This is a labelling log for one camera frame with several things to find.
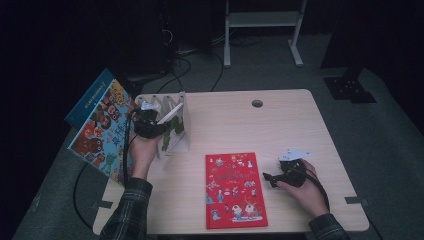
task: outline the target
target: black device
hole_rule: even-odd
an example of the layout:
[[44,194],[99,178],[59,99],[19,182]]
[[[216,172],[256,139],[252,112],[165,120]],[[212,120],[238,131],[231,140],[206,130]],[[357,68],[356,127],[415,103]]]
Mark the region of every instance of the black device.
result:
[[283,174],[272,176],[263,173],[265,180],[269,181],[271,187],[277,187],[277,181],[286,182],[293,187],[301,187],[306,180],[306,167],[301,159],[293,161],[280,161],[280,168]]
[[325,205],[327,206],[328,210],[330,210],[330,203],[328,201],[327,192],[325,191],[321,183],[318,181],[315,174],[310,172],[314,175],[314,177],[312,177],[306,173],[306,166],[303,163],[302,159],[296,159],[292,161],[280,161],[280,168],[283,171],[283,174],[281,175],[272,176],[271,174],[265,172],[262,173],[265,180],[269,181],[273,188],[278,187],[278,181],[282,181],[299,188],[305,183],[307,178],[313,184],[315,184],[315,186],[321,192],[321,195],[324,198]]
[[141,137],[151,139],[166,131],[166,124],[158,124],[158,112],[152,109],[138,110],[134,117],[134,132]]

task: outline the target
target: person's right hand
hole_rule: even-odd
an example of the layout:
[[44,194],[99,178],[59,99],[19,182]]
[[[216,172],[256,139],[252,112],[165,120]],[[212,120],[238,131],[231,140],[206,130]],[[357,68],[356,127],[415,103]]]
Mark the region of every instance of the person's right hand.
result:
[[[302,161],[307,169],[307,174],[309,174],[313,178],[316,178],[317,174],[315,172],[314,166],[312,166],[306,160],[302,159]],[[314,218],[330,212],[325,205],[321,192],[309,179],[306,179],[305,183],[299,188],[293,187],[282,181],[278,181],[277,186],[282,189],[285,189],[294,198],[296,198],[300,206]]]

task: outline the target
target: flannel shirt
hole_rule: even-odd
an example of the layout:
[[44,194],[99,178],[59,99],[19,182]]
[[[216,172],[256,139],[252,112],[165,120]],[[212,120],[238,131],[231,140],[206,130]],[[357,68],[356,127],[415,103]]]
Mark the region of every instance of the flannel shirt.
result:
[[147,206],[153,185],[130,178],[118,208],[100,233],[100,239],[147,239]]
[[348,240],[350,239],[333,214],[327,213],[314,218],[309,227],[317,240]]

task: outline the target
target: book cover illustration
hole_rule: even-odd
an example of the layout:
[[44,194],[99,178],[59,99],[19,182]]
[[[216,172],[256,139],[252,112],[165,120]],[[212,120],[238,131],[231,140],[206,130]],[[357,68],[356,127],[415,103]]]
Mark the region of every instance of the book cover illustration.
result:
[[167,130],[158,143],[157,156],[163,159],[168,153],[176,151],[188,151],[188,111],[185,93],[152,95],[151,97],[139,95],[136,103],[142,106],[142,102],[156,105],[158,124],[166,124]]
[[65,117],[65,121],[75,129],[81,129],[114,79],[115,77],[112,73],[107,68],[104,69],[96,81],[91,84],[90,88],[87,89],[85,94],[68,113]]
[[[104,92],[100,100],[68,149],[123,186],[126,116],[137,104],[114,78],[101,89]],[[127,166],[128,175],[131,175],[132,160],[129,156]]]
[[207,229],[265,227],[255,153],[206,155]]

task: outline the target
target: wooden table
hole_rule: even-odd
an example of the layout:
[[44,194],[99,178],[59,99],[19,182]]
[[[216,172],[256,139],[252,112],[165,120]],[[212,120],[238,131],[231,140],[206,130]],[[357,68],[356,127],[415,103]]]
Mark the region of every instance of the wooden table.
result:
[[[285,233],[310,231],[311,218],[284,190],[272,189],[261,176],[268,227],[206,229],[205,155],[255,152],[259,172],[281,174],[278,156],[287,148],[310,151],[307,157],[327,191],[331,212],[347,231],[368,229],[360,204],[347,204],[356,193],[321,114],[308,90],[187,93],[191,120],[190,151],[155,159],[148,180],[149,234]],[[260,100],[262,107],[252,101]],[[93,231],[99,234],[116,209],[123,188],[108,182]]]

